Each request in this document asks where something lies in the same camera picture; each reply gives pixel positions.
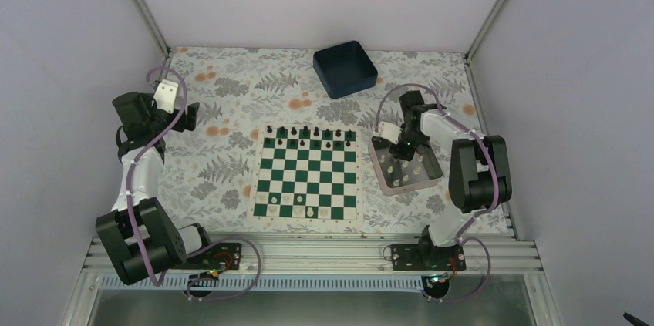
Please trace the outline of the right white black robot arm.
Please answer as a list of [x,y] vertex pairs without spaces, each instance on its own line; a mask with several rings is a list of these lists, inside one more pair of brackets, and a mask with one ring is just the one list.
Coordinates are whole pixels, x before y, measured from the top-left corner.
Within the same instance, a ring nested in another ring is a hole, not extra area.
[[427,104],[418,91],[399,98],[404,116],[391,139],[390,154],[410,161],[424,156],[435,142],[450,149],[448,191],[451,206],[421,233],[420,264],[436,270],[447,260],[447,249],[464,244],[464,232],[486,213],[511,198],[511,172],[502,136],[485,136],[455,120],[439,103]]

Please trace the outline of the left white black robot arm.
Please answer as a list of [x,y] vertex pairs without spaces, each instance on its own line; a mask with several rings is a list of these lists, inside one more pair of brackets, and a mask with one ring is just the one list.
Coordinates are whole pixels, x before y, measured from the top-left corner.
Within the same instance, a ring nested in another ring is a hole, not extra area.
[[112,210],[96,219],[96,232],[119,279],[127,285],[163,274],[186,261],[196,268],[214,259],[214,246],[198,223],[174,223],[157,199],[166,143],[161,133],[196,128],[199,105],[174,105],[177,88],[163,85],[153,94],[128,92],[113,107],[122,186]]

